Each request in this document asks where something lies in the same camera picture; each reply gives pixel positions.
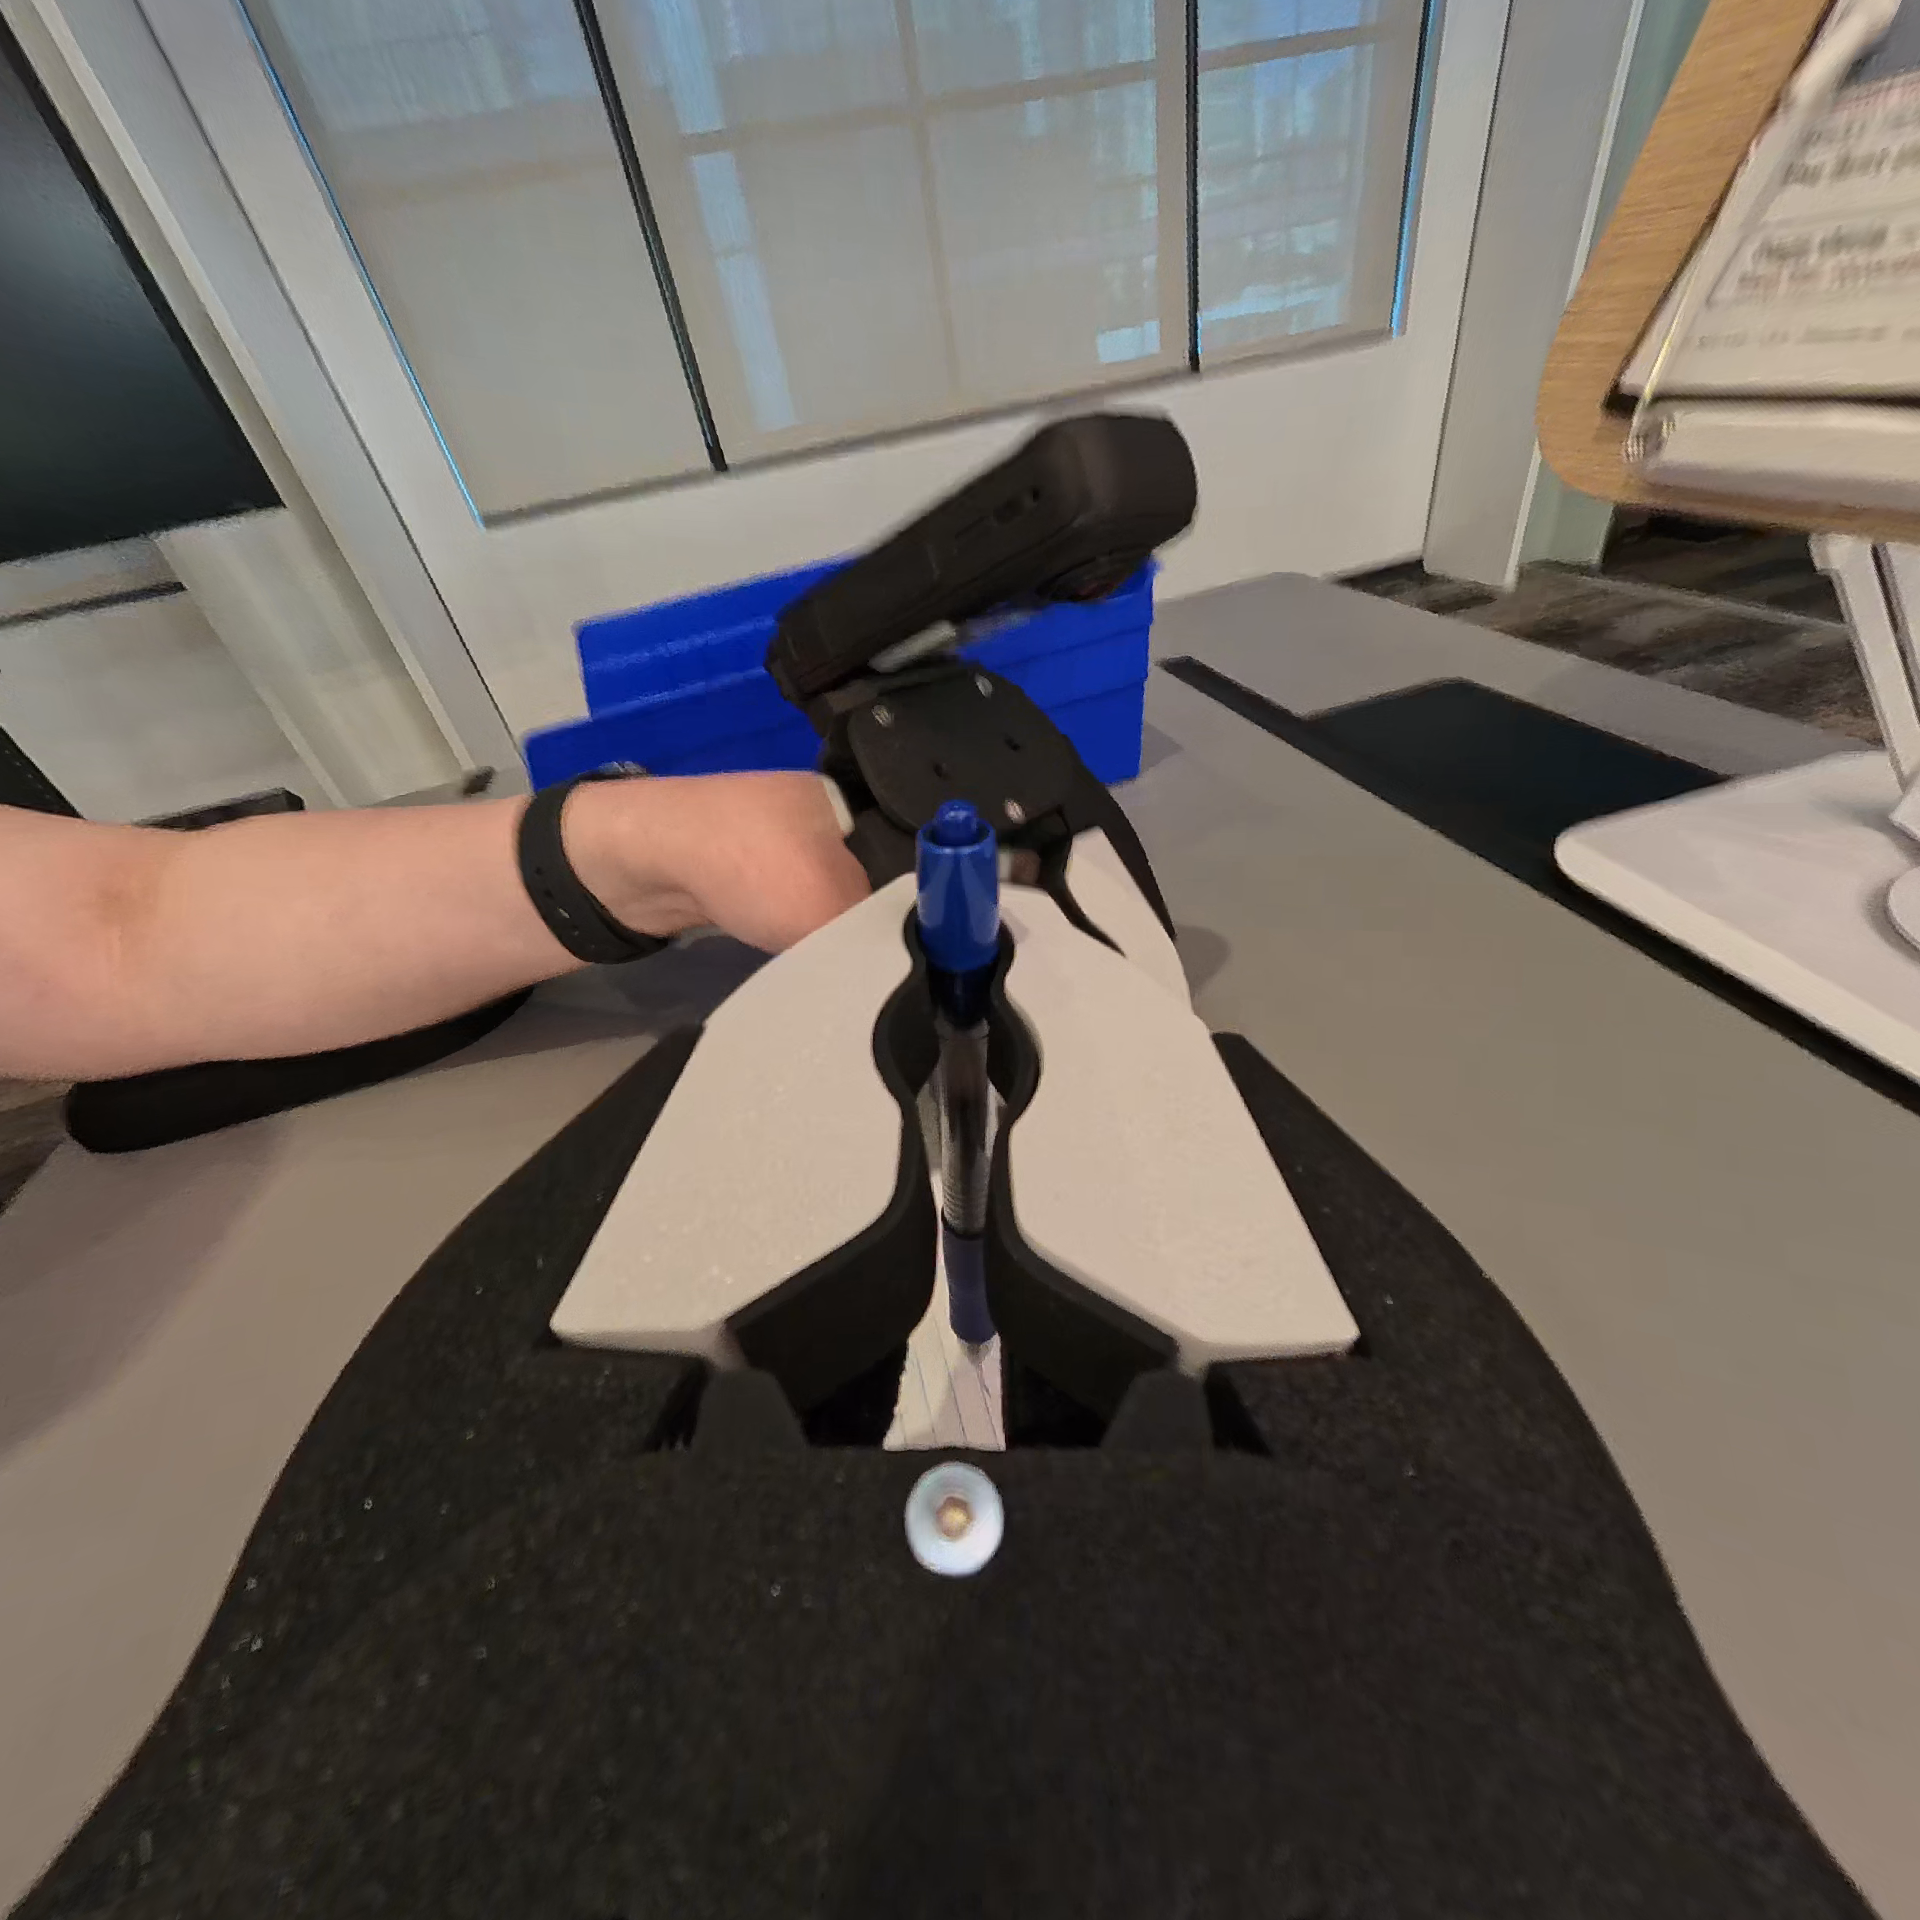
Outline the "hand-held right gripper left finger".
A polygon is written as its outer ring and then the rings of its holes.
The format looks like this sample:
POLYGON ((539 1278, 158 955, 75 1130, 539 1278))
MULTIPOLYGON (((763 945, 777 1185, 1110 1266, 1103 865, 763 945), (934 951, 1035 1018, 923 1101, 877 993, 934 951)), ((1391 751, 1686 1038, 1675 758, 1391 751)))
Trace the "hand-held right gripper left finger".
POLYGON ((938 1038, 910 878, 730 995, 690 1040, 548 1328, 578 1351, 892 1402, 938 1275, 921 1098, 938 1038))

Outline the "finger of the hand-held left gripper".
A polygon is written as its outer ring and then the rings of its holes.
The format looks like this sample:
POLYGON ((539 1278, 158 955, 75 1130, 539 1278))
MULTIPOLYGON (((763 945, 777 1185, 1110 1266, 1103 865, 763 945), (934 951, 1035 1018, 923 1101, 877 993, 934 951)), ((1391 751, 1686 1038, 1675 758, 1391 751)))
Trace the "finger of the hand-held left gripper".
POLYGON ((1121 970, 1149 981, 1178 1006, 1194 995, 1161 912, 1110 838, 1075 838, 1038 863, 1030 894, 1030 1001, 1123 1006, 1121 970))

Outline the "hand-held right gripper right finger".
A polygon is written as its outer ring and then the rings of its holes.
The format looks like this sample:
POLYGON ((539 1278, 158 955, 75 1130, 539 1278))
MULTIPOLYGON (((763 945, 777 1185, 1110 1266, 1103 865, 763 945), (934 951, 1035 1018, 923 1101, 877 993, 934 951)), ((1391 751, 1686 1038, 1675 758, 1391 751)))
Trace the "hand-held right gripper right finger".
POLYGON ((1002 901, 1022 1074, 994 1167, 1006 1351, 1093 1413, 1141 1376, 1318 1360, 1361 1334, 1206 1023, 1149 981, 1033 1005, 1033 888, 1002 901))

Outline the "blue retractable pen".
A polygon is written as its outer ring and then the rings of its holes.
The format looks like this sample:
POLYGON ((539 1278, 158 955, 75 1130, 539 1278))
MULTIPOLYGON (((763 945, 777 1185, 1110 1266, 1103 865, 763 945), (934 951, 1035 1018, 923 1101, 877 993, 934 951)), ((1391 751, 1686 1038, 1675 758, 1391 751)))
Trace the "blue retractable pen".
POLYGON ((994 1343, 988 1294, 994 1090, 991 984, 999 967, 999 848, 964 801, 918 831, 917 926, 940 1043, 932 1101, 942 1150, 942 1256, 951 1334, 969 1353, 994 1343))

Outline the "white lined notepad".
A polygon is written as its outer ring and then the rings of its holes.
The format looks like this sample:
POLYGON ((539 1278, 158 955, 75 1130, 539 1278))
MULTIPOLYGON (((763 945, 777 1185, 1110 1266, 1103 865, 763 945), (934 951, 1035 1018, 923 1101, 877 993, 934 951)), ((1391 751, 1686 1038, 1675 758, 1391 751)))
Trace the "white lined notepad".
POLYGON ((932 1301, 908 1343, 884 1453, 1002 1453, 1002 1344, 969 1347, 932 1301))

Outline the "person's left forearm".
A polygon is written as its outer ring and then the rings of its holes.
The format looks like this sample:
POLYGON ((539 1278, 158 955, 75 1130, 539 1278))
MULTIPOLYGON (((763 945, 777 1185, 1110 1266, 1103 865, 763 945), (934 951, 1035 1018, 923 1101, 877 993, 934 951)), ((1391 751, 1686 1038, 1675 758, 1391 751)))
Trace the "person's left forearm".
POLYGON ((4 1079, 337 1050, 578 973, 522 885, 522 811, 468 801, 179 832, 4 808, 4 1079))

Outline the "person's left hand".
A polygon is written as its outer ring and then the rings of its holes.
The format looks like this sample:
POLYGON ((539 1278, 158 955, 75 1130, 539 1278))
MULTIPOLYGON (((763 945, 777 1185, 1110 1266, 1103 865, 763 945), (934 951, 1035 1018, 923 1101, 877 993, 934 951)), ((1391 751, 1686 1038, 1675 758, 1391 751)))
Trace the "person's left hand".
POLYGON ((874 891, 818 776, 582 785, 561 832, 587 894, 647 938, 711 929, 779 954, 874 891))

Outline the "blue plastic bin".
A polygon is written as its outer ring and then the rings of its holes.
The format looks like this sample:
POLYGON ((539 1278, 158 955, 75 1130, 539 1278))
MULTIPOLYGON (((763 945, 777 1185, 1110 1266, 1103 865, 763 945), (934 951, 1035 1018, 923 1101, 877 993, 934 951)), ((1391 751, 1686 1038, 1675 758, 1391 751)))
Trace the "blue plastic bin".
MULTIPOLYGON (((587 715, 530 731, 535 792, 615 770, 654 778, 804 774, 820 739, 763 669, 779 614, 831 575, 793 568, 577 631, 587 715)), ((1017 685, 1107 787, 1141 774, 1154 561, 1081 606, 1002 614, 963 631, 959 657, 1017 685)))

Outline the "black wristband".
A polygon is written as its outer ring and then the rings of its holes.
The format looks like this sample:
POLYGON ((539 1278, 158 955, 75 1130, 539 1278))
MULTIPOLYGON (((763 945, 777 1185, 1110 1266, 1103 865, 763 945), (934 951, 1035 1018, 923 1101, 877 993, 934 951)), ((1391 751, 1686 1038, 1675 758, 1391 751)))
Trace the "black wristband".
POLYGON ((634 965, 673 946, 673 938, 615 919, 577 873, 564 847, 564 811, 578 789, 638 778, 642 768, 625 761, 601 767, 535 792, 519 815, 515 856, 522 890, 563 951, 596 970, 634 965))

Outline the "black rectangular desk mat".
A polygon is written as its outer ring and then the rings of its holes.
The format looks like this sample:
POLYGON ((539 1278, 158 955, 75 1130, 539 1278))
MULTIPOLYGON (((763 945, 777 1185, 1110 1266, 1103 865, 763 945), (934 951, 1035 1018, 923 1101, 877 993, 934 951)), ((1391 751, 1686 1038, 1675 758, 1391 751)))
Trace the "black rectangular desk mat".
POLYGON ((1547 896, 1571 891, 1554 857, 1565 832, 1724 783, 1462 679, 1321 711, 1308 727, 1375 799, 1547 896))

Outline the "large window with shade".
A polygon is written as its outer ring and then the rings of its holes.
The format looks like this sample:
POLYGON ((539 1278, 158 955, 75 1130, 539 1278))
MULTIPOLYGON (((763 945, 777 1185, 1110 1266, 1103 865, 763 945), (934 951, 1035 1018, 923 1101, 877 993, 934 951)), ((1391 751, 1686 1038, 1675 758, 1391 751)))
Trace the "large window with shade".
POLYGON ((1390 331, 1426 6, 245 6, 468 512, 1390 331))

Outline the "instruction sheet on stand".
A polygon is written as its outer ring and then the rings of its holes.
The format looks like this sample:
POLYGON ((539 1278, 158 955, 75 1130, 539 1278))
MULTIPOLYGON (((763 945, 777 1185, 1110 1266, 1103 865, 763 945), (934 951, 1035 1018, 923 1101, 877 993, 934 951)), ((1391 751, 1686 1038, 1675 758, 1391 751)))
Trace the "instruction sheet on stand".
POLYGON ((1589 896, 1915 1081, 1917 397, 1619 391, 1836 7, 1709 6, 1551 342, 1539 443, 1573 490, 1805 533, 1881 751, 1586 823, 1554 857, 1589 896))

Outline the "black flat screen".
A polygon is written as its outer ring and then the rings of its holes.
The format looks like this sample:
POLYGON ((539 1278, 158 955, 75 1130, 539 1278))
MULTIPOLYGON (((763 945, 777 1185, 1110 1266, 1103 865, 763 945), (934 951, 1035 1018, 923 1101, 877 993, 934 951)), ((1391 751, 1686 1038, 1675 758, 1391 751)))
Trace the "black flat screen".
POLYGON ((282 495, 12 27, 3 30, 3 563, 282 495))

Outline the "printed instruction sheet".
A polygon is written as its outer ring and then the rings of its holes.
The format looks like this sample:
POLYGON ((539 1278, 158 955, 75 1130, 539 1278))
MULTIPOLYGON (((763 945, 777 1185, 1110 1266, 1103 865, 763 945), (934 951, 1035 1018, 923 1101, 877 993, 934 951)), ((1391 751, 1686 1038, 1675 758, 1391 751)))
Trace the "printed instruction sheet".
POLYGON ((1619 391, 1915 400, 1915 6, 1831 11, 1619 391))

